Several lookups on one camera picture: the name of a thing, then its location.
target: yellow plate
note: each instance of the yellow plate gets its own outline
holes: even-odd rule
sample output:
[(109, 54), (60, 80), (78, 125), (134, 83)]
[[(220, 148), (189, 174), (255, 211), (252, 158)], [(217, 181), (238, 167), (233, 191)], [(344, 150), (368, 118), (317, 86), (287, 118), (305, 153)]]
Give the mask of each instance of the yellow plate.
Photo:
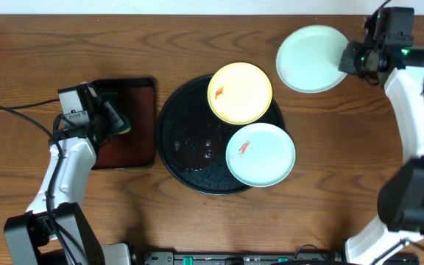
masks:
[(207, 90), (212, 111), (222, 121), (249, 124), (268, 110), (272, 88), (268, 76), (249, 63), (231, 63), (212, 77)]

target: wood grain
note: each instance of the wood grain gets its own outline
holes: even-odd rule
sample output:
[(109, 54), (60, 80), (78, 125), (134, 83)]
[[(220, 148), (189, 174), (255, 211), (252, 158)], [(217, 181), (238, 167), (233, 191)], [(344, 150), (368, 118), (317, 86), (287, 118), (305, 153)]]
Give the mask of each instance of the wood grain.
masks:
[[(151, 76), (160, 110), (183, 83), (253, 63), (269, 75), (297, 147), (282, 183), (207, 196), (180, 184), (157, 157), (147, 168), (91, 172), (83, 211), (102, 244), (128, 240), (143, 251), (339, 247), (375, 216), (378, 190), (400, 166), (395, 115), (381, 88), (354, 77), (324, 93), (292, 91), (279, 80), (275, 55), (300, 27), (324, 24), (361, 40), (361, 23), (343, 15), (0, 15), (0, 105), (52, 99), (82, 81)], [(414, 36), (424, 47), (424, 17)], [(59, 104), (24, 110), (46, 126), (59, 112)], [(0, 111), (0, 264), (11, 263), (4, 223), (34, 199), (48, 162), (47, 137)]]

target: black round tray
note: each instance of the black round tray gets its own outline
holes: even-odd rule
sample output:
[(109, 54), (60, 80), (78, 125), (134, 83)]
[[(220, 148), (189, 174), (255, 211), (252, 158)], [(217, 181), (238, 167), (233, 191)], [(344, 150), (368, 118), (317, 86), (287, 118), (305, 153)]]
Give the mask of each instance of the black round tray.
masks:
[[(234, 194), (252, 187), (230, 172), (225, 150), (233, 134), (245, 125), (219, 119), (207, 101), (212, 75), (194, 79), (177, 89), (161, 109), (156, 141), (161, 160), (181, 183), (206, 194)], [(285, 129), (278, 104), (255, 122)]]

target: water droplet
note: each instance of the water droplet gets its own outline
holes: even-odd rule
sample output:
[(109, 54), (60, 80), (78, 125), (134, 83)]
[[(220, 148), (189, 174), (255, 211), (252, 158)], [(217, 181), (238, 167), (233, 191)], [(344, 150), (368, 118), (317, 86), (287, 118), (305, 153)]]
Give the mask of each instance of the water droplet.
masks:
[(212, 158), (212, 156), (213, 156), (212, 150), (207, 150), (207, 152), (204, 154), (204, 158)]

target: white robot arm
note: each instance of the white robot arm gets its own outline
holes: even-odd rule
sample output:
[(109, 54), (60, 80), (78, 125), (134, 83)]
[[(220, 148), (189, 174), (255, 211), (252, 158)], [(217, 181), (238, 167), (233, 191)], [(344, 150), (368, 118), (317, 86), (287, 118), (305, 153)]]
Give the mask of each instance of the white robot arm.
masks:
[[(101, 96), (91, 84), (58, 93), (63, 115), (55, 120), (50, 135), (51, 160), (42, 186), (26, 213), (9, 218), (4, 226), (13, 263), (65, 264), (68, 260), (69, 264), (130, 265), (129, 246), (101, 246), (81, 211), (88, 175), (100, 145), (119, 125), (120, 117), (109, 102), (101, 104)], [(63, 129), (58, 129), (60, 120)], [(64, 251), (38, 251), (55, 239)]]
[[(403, 163), (424, 156), (423, 82), (424, 67), (406, 66), (405, 69), (394, 69), (384, 85), (397, 118)], [(362, 232), (346, 241), (346, 259), (353, 264), (372, 264), (383, 256), (376, 262), (382, 264), (404, 247), (405, 244), (398, 243), (405, 239), (416, 242), (424, 236), (420, 232), (405, 230), (391, 232), (377, 216)]]

